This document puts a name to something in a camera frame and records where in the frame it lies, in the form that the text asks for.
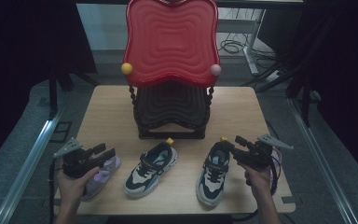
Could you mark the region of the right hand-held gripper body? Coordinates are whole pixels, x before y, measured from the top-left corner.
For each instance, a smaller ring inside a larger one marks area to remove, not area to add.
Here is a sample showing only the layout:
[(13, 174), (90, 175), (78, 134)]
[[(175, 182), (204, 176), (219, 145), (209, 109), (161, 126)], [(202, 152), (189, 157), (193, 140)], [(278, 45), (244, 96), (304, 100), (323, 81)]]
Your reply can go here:
[(255, 143), (248, 141), (248, 145), (246, 147), (248, 150), (240, 151), (237, 161), (250, 167), (269, 166), (270, 154), (273, 147), (282, 147), (286, 149), (294, 148), (293, 146), (289, 146), (269, 134), (258, 136)]

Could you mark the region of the white power strip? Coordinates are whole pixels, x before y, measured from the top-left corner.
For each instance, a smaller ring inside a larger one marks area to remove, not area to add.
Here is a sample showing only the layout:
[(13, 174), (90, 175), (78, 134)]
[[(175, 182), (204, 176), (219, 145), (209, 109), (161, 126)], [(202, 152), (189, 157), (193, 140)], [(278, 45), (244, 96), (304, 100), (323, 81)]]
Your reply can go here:
[(266, 78), (266, 81), (267, 81), (267, 82), (271, 82), (271, 81), (277, 79), (279, 76), (280, 76), (280, 75), (279, 75), (279, 71), (276, 70), (276, 71), (274, 71), (272, 74), (270, 74), (270, 75)]

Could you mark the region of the person's left hand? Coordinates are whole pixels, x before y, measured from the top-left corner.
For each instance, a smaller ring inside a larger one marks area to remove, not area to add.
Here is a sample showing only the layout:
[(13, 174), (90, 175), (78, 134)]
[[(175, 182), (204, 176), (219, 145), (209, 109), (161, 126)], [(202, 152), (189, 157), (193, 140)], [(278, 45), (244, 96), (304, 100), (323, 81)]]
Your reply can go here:
[(72, 178), (63, 171), (57, 173), (57, 180), (62, 199), (62, 205), (80, 204), (84, 189), (88, 181), (100, 171), (100, 167), (96, 166), (79, 178)]

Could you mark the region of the red and black shoe rack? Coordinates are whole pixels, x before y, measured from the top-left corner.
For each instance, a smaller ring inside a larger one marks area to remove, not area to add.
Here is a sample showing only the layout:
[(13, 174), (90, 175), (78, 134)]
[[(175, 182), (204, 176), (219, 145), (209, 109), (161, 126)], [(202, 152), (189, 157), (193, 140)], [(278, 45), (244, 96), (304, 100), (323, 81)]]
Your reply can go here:
[(202, 139), (221, 73), (214, 0), (130, 0), (121, 71), (139, 137)]

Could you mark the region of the person's right hand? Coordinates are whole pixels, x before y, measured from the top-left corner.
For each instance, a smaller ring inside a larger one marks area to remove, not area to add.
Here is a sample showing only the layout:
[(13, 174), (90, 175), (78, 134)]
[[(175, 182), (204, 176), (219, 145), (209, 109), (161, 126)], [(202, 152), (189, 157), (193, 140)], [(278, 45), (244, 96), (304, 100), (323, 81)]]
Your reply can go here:
[(254, 169), (242, 164), (245, 170), (244, 176), (250, 182), (252, 193), (258, 202), (271, 200), (270, 193), (270, 168)]

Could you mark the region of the metal floor rail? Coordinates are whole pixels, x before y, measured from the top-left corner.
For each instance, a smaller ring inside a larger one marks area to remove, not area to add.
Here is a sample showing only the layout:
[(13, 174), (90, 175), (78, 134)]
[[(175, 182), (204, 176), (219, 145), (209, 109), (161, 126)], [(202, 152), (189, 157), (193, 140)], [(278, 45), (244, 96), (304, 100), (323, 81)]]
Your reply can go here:
[(328, 187), (345, 224), (358, 224), (358, 218), (354, 214), (351, 203), (343, 188), (339, 185), (311, 128), (302, 119), (298, 104), (294, 99), (288, 99), (287, 104), (292, 110), (292, 113), (296, 119), (296, 123), (305, 138), (310, 152), (314, 157), (319, 170), (321, 171), (326, 186)]
[(30, 150), (24, 164), (17, 174), (12, 186), (10, 187), (7, 196), (0, 206), (0, 224), (8, 224), (13, 216), (23, 192), (25, 191), (34, 170), (39, 163), (45, 148), (48, 144), (49, 138), (52, 136), (55, 127), (57, 126), (62, 116), (62, 108), (58, 109), (54, 115), (49, 118), (37, 136), (33, 147)]

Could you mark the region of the navy and white sneaker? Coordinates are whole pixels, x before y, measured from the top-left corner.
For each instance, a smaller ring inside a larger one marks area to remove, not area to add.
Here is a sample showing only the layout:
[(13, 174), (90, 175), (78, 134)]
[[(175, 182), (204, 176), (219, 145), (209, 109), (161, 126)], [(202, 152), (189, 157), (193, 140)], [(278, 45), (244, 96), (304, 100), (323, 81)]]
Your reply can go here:
[(140, 156), (140, 162), (131, 171), (124, 184), (124, 192), (131, 198), (142, 198), (151, 193), (161, 177), (178, 162), (178, 153), (168, 138)]
[(197, 198), (204, 205), (216, 207), (223, 199), (229, 160), (229, 152), (224, 143), (216, 142), (203, 163), (196, 184)]

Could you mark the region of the dark curtain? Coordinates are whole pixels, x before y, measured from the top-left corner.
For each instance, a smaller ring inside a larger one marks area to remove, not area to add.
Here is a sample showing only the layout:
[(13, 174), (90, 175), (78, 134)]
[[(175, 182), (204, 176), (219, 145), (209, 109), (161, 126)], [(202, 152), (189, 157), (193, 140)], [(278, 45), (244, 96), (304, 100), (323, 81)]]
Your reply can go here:
[(0, 0), (0, 148), (34, 85), (96, 71), (76, 1)]
[(318, 110), (358, 163), (358, 0), (289, 0), (267, 18), (278, 62), (303, 63)]

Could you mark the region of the black metal stand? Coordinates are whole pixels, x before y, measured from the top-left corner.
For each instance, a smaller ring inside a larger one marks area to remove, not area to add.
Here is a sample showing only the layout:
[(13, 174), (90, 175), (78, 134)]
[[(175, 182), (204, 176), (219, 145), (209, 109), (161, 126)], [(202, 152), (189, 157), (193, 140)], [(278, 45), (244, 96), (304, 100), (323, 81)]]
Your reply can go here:
[(264, 71), (259, 71), (256, 65), (256, 60), (247, 61), (251, 75), (254, 77), (252, 80), (244, 83), (244, 86), (250, 86), (266, 81), (266, 78), (274, 71), (279, 71), (279, 77), (271, 82), (267, 82), (261, 87), (256, 88), (257, 92), (268, 91), (284, 81), (290, 80), (289, 86), (285, 91), (285, 95), (292, 99), (302, 92), (302, 101), (300, 107), (300, 114), (302, 119), (309, 126), (309, 109), (310, 109), (310, 74), (307, 72), (308, 66), (306, 64), (299, 64), (291, 69), (286, 69), (286, 63), (275, 62), (268, 66)]
[(99, 82), (85, 73), (73, 72), (68, 69), (54, 66), (50, 69), (48, 77), (48, 91), (49, 91), (49, 120), (53, 120), (58, 114), (58, 92), (57, 85), (60, 85), (63, 91), (72, 91), (75, 87), (74, 81), (71, 79), (71, 74), (86, 81), (91, 86), (96, 87)]

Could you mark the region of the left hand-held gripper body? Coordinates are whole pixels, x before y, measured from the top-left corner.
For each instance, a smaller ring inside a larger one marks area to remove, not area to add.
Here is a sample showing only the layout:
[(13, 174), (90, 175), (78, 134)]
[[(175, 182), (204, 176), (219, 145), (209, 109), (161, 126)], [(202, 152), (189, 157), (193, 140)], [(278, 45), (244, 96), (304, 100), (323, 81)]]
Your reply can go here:
[(83, 149), (80, 142), (71, 138), (53, 154), (53, 158), (62, 158), (62, 169), (66, 175), (80, 178), (98, 165), (98, 162), (92, 158), (93, 155), (95, 155), (93, 148)]

